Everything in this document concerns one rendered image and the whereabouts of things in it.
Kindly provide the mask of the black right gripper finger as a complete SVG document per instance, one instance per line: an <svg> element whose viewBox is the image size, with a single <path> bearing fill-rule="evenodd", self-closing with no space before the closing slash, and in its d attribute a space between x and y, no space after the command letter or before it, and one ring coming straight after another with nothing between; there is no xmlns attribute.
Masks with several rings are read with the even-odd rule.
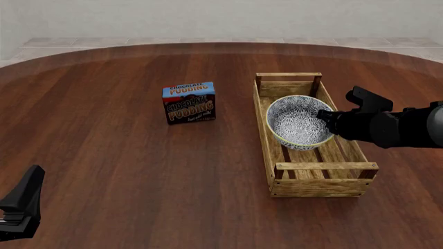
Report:
<svg viewBox="0 0 443 249"><path fill-rule="evenodd" d="M337 111L327 111L325 109L321 109L318 111L316 117L325 122L325 126L328 128L329 132L332 134L338 134L336 128L336 122L338 120Z"/></svg>

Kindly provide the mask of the wooden slat tray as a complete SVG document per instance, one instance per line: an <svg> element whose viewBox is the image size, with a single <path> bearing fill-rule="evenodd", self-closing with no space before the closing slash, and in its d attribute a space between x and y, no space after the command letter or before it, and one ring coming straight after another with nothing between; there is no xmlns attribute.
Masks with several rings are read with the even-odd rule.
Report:
<svg viewBox="0 0 443 249"><path fill-rule="evenodd" d="M309 151L281 145L266 124L266 111L287 95L315 97L336 106L320 73L257 73L253 103L260 133L264 167L271 196L358 197L373 182L379 167L368 161L357 142L334 137Z"/></svg>

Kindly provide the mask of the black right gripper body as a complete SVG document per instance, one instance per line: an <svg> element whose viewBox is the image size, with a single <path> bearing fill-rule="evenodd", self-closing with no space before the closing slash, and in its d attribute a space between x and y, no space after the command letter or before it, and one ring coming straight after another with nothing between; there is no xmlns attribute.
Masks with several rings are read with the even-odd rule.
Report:
<svg viewBox="0 0 443 249"><path fill-rule="evenodd" d="M332 133L346 140L374 142L370 134L370 123L374 116L374 113L339 111L332 126Z"/></svg>

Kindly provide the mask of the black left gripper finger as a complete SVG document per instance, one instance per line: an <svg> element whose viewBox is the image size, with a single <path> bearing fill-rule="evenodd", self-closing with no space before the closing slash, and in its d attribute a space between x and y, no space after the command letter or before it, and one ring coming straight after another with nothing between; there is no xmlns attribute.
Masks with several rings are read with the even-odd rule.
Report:
<svg viewBox="0 0 443 249"><path fill-rule="evenodd" d="M0 209L7 213L24 213L25 216L40 217L40 196L45 171L32 165L19 183L0 200Z"/></svg>

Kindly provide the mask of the small black plate on stalk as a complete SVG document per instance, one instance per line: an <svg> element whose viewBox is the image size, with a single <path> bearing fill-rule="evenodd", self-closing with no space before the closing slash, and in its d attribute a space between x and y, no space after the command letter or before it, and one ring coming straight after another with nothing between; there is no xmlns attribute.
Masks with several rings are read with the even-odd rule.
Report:
<svg viewBox="0 0 443 249"><path fill-rule="evenodd" d="M380 113L393 109L393 101L360 86L354 86L351 91L348 91L345 98L358 106L358 108L352 109L355 113Z"/></svg>

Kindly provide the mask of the chocolate pudding box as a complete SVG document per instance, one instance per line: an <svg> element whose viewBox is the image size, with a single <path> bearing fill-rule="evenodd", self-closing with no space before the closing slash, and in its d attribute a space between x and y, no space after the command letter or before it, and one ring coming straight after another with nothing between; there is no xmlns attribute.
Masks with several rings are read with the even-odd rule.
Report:
<svg viewBox="0 0 443 249"><path fill-rule="evenodd" d="M213 82L164 87L162 101L169 125L201 122L216 118Z"/></svg>

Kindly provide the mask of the black white patterned bowl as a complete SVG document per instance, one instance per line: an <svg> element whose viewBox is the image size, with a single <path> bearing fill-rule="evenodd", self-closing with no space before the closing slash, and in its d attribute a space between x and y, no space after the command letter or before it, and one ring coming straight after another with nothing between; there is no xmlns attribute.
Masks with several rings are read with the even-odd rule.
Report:
<svg viewBox="0 0 443 249"><path fill-rule="evenodd" d="M289 95L277 99L266 111L266 125L284 147L309 151L334 137L326 122L316 116L319 111L333 111L323 101L306 95Z"/></svg>

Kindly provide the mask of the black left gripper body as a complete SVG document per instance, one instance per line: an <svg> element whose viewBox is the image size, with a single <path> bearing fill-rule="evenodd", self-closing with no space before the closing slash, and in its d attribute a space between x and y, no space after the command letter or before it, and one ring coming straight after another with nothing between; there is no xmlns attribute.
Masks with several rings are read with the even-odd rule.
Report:
<svg viewBox="0 0 443 249"><path fill-rule="evenodd" d="M3 213L0 219L0 240L19 240L33 238L40 219L21 212Z"/></svg>

